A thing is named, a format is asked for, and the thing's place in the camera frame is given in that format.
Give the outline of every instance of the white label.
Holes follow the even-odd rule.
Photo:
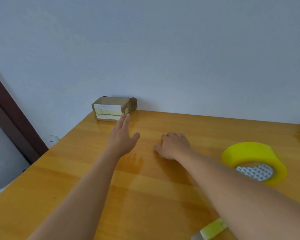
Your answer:
[[[96,114],[119,115],[121,116],[120,105],[94,104]]]
[[[106,119],[106,120],[118,120],[120,116],[118,115],[109,115],[109,114],[97,114],[96,117],[98,119]]]

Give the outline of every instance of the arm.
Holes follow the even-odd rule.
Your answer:
[[[177,160],[240,240],[300,239],[300,205],[219,161],[193,151],[183,133],[162,135],[154,150]]]
[[[94,238],[117,162],[140,138],[139,133],[129,137],[129,121],[130,115],[122,114],[99,160],[28,240]]]

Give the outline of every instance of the yellow tape roll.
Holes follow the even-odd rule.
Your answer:
[[[284,164],[278,159],[272,148],[268,145],[257,142],[243,142],[228,147],[222,154],[221,161],[231,168],[239,167],[241,173],[251,177],[251,169],[253,173],[260,172],[264,174],[264,169],[271,172],[271,176],[262,181],[264,184],[273,186],[283,181],[288,171]],[[264,164],[265,167],[241,168],[244,163],[258,162]]]

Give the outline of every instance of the brown door frame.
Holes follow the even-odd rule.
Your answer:
[[[31,163],[35,162],[48,150],[1,82],[0,127]]]

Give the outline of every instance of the forearm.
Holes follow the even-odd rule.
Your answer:
[[[240,240],[300,239],[300,205],[296,202],[191,150],[177,160]]]
[[[29,240],[93,239],[118,160],[106,149]]]

